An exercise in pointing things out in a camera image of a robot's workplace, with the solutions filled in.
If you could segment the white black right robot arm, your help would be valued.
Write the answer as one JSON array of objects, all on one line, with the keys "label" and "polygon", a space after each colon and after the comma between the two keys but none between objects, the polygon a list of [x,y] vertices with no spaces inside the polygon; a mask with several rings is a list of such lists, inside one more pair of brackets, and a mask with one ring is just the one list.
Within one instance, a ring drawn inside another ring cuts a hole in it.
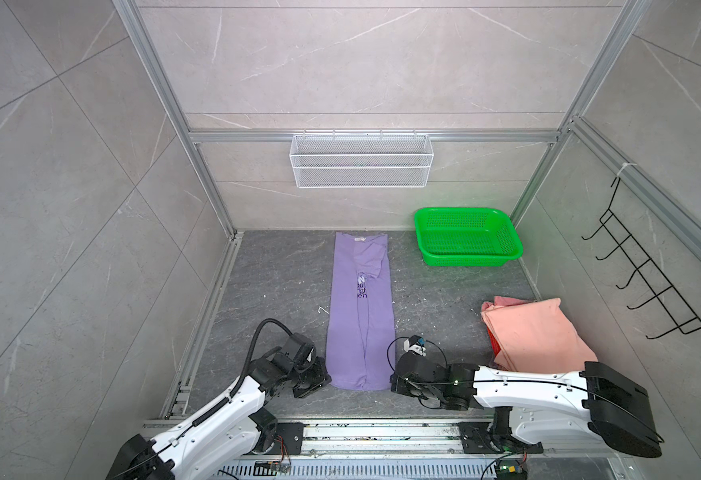
[{"label": "white black right robot arm", "polygon": [[588,361],[580,371],[526,373],[456,363],[442,366],[405,353],[391,378],[395,393],[436,399],[444,410],[490,409],[492,449],[521,451],[552,441],[601,440],[616,452],[659,458],[648,391],[612,367]]}]

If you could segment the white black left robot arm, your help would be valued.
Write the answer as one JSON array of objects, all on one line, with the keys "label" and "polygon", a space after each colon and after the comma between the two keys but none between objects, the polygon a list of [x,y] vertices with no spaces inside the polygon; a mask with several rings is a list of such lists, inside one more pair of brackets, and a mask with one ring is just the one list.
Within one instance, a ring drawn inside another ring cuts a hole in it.
[{"label": "white black left robot arm", "polygon": [[116,454],[108,479],[206,479],[240,456],[276,451],[278,420],[266,404],[282,390],[303,398],[330,383],[326,360],[304,365],[258,358],[228,390],[202,410],[153,438],[136,434]]}]

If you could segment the purple t shirt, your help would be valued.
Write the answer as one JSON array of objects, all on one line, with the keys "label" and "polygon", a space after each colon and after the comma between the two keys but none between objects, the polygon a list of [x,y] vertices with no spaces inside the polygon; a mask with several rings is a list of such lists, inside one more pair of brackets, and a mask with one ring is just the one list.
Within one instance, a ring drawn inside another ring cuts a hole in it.
[{"label": "purple t shirt", "polygon": [[332,386],[388,390],[395,339],[388,236],[338,232],[326,338],[326,369]]}]

